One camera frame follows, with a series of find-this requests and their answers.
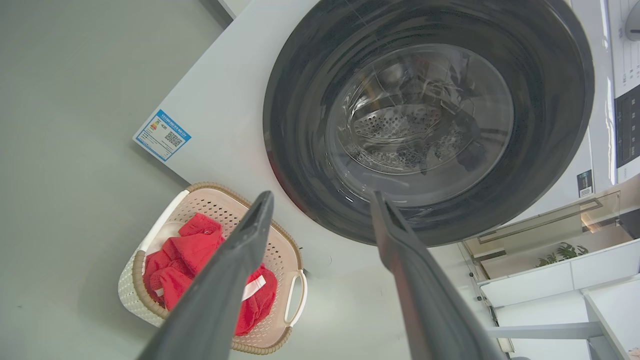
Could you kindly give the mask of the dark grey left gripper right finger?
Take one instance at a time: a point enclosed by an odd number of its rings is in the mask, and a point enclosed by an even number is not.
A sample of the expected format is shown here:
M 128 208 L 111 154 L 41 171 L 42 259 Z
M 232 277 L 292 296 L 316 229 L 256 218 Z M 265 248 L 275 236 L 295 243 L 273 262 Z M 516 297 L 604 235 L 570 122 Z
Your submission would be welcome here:
M 370 210 L 379 257 L 394 277 L 412 359 L 504 360 L 498 342 L 383 192 L 373 192 Z

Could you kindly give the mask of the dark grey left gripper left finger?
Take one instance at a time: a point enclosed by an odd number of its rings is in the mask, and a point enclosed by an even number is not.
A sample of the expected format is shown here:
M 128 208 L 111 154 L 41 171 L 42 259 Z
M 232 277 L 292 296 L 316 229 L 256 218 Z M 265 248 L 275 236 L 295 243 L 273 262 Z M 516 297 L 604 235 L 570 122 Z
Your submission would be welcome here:
M 263 262 L 274 204 L 271 191 L 259 194 L 140 353 L 140 360 L 229 358 L 247 279 Z

